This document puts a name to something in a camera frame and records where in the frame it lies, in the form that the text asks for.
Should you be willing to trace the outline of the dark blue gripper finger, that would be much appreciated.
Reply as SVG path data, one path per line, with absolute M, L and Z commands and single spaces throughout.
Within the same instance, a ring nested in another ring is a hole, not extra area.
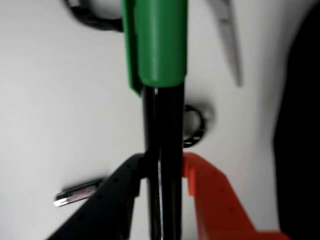
M 135 198 L 145 176 L 143 162 L 142 153 L 127 159 L 49 239 L 129 239 Z

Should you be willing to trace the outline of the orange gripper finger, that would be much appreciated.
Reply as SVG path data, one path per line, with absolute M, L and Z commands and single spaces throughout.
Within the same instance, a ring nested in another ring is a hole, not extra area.
M 280 231 L 258 231 L 226 175 L 201 156 L 183 155 L 182 175 L 194 199 L 200 240 L 287 240 Z

